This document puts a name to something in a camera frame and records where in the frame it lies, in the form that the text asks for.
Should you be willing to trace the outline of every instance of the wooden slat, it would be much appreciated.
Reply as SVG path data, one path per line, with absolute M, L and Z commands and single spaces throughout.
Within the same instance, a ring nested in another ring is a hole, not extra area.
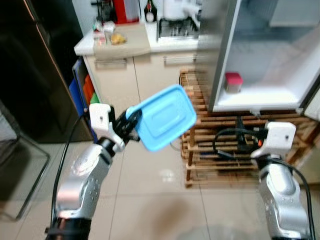
M 257 183 L 258 171 L 251 163 L 250 154 L 238 151 L 236 135 L 220 136 L 216 149 L 233 154 L 237 160 L 223 160 L 213 154 L 212 140 L 215 135 L 222 129 L 234 128 L 237 116 L 241 116 L 247 129 L 263 127 L 270 120 L 296 125 L 293 146 L 286 158 L 289 163 L 296 163 L 315 144 L 320 147 L 320 125 L 294 110 L 261 111 L 259 118 L 248 111 L 209 112 L 195 70 L 184 69 L 180 73 L 180 84 L 187 92 L 197 114 L 195 126 L 184 133 L 180 141 L 181 157 L 186 162 L 186 186 Z M 251 136 L 245 137 L 248 144 L 253 143 Z

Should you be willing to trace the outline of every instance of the red appliance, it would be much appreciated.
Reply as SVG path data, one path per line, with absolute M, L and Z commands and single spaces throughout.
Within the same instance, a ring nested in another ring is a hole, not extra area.
M 116 24 L 128 24 L 139 21 L 139 0 L 113 0 Z

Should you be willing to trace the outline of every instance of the bottle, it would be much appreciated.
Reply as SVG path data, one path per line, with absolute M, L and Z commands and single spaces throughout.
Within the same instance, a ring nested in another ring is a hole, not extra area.
M 144 16 L 147 23 L 157 21 L 157 8 L 152 0 L 147 0 L 144 8 Z

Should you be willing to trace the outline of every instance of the power cord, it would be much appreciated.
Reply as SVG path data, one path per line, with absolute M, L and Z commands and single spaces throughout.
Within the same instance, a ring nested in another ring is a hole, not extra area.
M 175 146 L 172 144 L 172 142 L 170 142 L 170 146 L 171 146 L 171 148 L 172 148 L 173 150 L 180 152 L 180 149 L 177 148 L 177 147 L 175 147 Z
M 52 201 L 51 201 L 51 220 L 50 220 L 50 227 L 53 227 L 56 218 L 57 218 L 57 213 L 56 213 L 56 201 L 57 201 L 57 189 L 58 189 L 58 184 L 59 184 L 59 179 L 60 179 L 60 175 L 62 172 L 62 168 L 64 166 L 64 162 L 65 162 L 65 158 L 66 158 L 66 154 L 67 154 L 67 150 L 71 141 L 71 138 L 74 134 L 74 131 L 76 129 L 76 126 L 78 125 L 78 123 L 80 122 L 81 118 L 84 115 L 81 115 L 73 124 L 72 126 L 72 130 L 70 132 L 69 138 L 67 140 L 67 142 L 65 143 L 64 149 L 63 149 L 63 153 L 61 156 L 61 160 L 60 160 L 60 164 L 59 164 L 59 168 L 56 172 L 56 176 L 54 179 L 54 185 L 53 185 L 53 192 L 52 192 Z
M 259 131 L 252 131 L 252 130 L 247 130 L 247 129 L 242 129 L 242 128 L 227 128 L 224 130 L 219 131 L 216 135 L 215 138 L 212 140 L 212 147 L 213 147 L 213 152 L 218 154 L 221 157 L 225 157 L 228 159 L 234 159 L 236 160 L 236 158 L 224 151 L 219 151 L 216 149 L 216 141 L 218 139 L 219 136 L 221 135 L 231 135 L 231 134 L 235 134 L 235 133 L 242 133 L 242 134 L 248 134 L 251 136 L 255 136 L 258 138 L 262 138 L 262 139 L 266 139 L 267 138 L 267 134 L 268 134 L 268 130 L 265 129 L 265 131 L 263 129 L 260 129 Z M 296 172 L 296 174 L 301 178 L 304 188 L 305 188 L 305 193 L 306 193 L 306 201 L 307 201 L 307 212 L 308 212 L 308 221 L 309 221 L 309 229 L 310 229 L 310 235 L 311 235 L 311 239 L 312 240 L 316 240 L 316 233 L 315 233 L 315 225 L 314 225 L 314 218 L 313 218 L 313 214 L 312 214 L 312 203 L 311 203 L 311 193 L 310 193 L 310 188 L 309 185 L 307 183 L 306 178 L 304 177 L 304 175 L 298 170 L 296 169 L 294 166 L 292 166 L 291 164 L 283 161 L 283 160 L 277 160 L 277 159 L 268 159 L 268 161 L 271 161 L 273 163 L 276 164 L 281 164 L 286 166 L 287 168 L 289 168 L 290 170 Z
M 139 10 L 140 10 L 140 19 L 142 18 L 142 14 L 141 14 L 141 5 L 140 5 L 140 0 L 138 0 L 139 3 Z

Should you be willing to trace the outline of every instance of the open refrigerator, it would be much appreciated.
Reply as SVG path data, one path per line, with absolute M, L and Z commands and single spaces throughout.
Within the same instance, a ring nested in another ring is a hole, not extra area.
M 320 119 L 320 0 L 203 0 L 197 79 L 213 112 L 296 109 Z M 225 73 L 243 78 L 228 93 Z

